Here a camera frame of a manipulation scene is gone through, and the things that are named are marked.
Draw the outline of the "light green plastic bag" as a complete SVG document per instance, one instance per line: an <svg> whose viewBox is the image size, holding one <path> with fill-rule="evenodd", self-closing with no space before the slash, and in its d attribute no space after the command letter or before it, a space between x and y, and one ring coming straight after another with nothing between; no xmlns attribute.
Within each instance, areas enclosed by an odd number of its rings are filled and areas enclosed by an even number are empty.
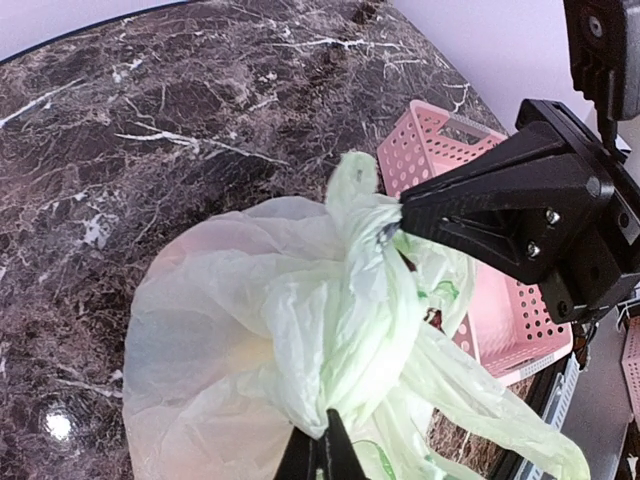
<svg viewBox="0 0 640 480"><path fill-rule="evenodd" d="M396 229L376 160L346 153L326 199L216 215L165 247L138 286L123 417L138 479L270 479L294 429L339 413L371 479L471 479L433 451L441 412L558 479L580 448L453 340L473 259Z"/></svg>

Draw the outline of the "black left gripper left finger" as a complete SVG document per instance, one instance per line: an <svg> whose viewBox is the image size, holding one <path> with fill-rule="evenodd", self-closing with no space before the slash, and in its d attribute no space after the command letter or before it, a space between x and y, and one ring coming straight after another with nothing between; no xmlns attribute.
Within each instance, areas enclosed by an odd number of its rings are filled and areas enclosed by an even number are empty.
<svg viewBox="0 0 640 480"><path fill-rule="evenodd" d="M273 479L329 479L325 440L325 435L314 439L294 427Z"/></svg>

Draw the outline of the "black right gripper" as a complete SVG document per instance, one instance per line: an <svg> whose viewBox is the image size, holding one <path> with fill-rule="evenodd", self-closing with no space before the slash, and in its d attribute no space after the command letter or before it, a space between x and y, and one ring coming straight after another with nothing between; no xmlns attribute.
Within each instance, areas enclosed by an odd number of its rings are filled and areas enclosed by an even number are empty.
<svg viewBox="0 0 640 480"><path fill-rule="evenodd" d="M540 282L556 324L595 323L639 283L639 182L624 169L627 155L560 102L523 101L516 128L477 159L404 192L401 228ZM588 210L566 247L565 228L547 222L545 207Z"/></svg>

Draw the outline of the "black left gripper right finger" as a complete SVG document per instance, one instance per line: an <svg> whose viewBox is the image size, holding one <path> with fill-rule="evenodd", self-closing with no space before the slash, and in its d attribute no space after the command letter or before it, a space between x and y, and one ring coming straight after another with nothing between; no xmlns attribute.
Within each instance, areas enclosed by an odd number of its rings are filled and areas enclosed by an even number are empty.
<svg viewBox="0 0 640 480"><path fill-rule="evenodd" d="M366 480L342 419L335 409L327 411L328 427L319 440L320 469L328 480Z"/></svg>

